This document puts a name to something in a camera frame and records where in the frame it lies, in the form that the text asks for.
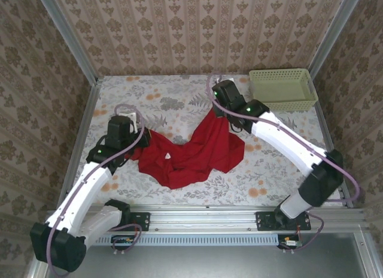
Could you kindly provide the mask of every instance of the red cloth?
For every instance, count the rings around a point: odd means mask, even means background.
[[[213,168],[227,173],[244,158],[245,143],[229,132],[227,119],[217,118],[213,110],[184,145],[174,144],[156,131],[150,132],[150,145],[136,149],[130,158],[138,159],[140,172],[170,189],[205,181]]]

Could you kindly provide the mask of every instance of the floral fabric surface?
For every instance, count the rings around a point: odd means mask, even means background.
[[[234,75],[233,78],[245,99],[250,100],[249,76]],[[205,92],[206,79],[207,75],[105,77],[77,176],[89,150],[106,134],[109,118],[119,103],[137,106],[149,129],[174,143],[187,142],[211,108]],[[276,115],[310,142],[324,147],[314,108]],[[130,204],[277,205],[302,183],[303,176],[268,143],[245,131],[238,135],[245,141],[244,160],[227,174],[213,170],[205,182],[170,190],[151,176],[140,173],[137,161],[128,161],[103,186],[95,202],[105,203],[114,198]],[[338,191],[333,198],[339,198]]]

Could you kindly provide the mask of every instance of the wall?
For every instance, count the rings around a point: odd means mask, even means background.
[[[0,277],[54,209],[90,86],[40,0],[0,0]]]
[[[57,0],[99,75],[308,67],[342,0]]]
[[[383,253],[383,0],[358,2],[314,84]]]

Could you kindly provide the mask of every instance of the black mounting plate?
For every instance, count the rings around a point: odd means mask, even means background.
[[[149,231],[150,212],[131,212],[130,223],[136,223],[142,227],[142,231]]]
[[[274,211],[260,211],[256,212],[256,222],[258,231],[296,231],[297,225],[301,231],[311,230],[310,218],[305,212],[281,226],[275,220]]]

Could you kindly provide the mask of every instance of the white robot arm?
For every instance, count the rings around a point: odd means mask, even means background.
[[[102,137],[89,152],[86,159],[87,164],[65,200],[45,224],[35,223],[33,225],[30,236],[38,260],[47,262],[48,238],[57,221],[59,222],[51,240],[51,261],[54,266],[68,272],[73,272],[80,266],[87,249],[111,228],[132,222],[139,223],[139,217],[147,217],[145,220],[149,221],[149,213],[131,213],[128,204],[110,200],[98,214],[83,223],[84,217],[101,187],[126,161],[124,157],[126,153],[121,155],[117,153],[126,149],[137,137],[138,130],[134,114],[111,118],[107,135]],[[149,139],[150,132],[145,128],[136,146],[147,147]],[[103,167],[99,167],[103,161],[116,154],[117,157]],[[148,222],[142,225],[142,230],[148,230]]]
[[[309,146],[310,149],[314,149],[322,157],[326,157],[331,162],[342,167],[343,158],[337,150],[327,152],[306,141],[285,126],[269,108],[260,101],[254,99],[250,102],[246,102],[236,88],[233,80],[218,82],[212,89],[216,98],[215,101],[222,107],[234,113],[256,117],[259,120],[253,122],[250,119],[238,118],[214,106],[214,111],[218,117],[227,117],[229,122],[237,128],[244,129],[248,133],[274,146],[291,160],[306,177],[299,189],[287,197],[286,200],[275,209],[273,218],[275,218],[275,224],[277,226],[273,226],[274,229],[278,228],[278,225],[280,229],[287,229],[290,222],[293,224],[292,219],[297,218],[301,214],[304,215],[304,212],[311,207],[321,206],[342,184],[343,175],[325,163],[321,158],[313,155],[305,146]],[[274,125],[266,123],[265,121],[273,122]]]

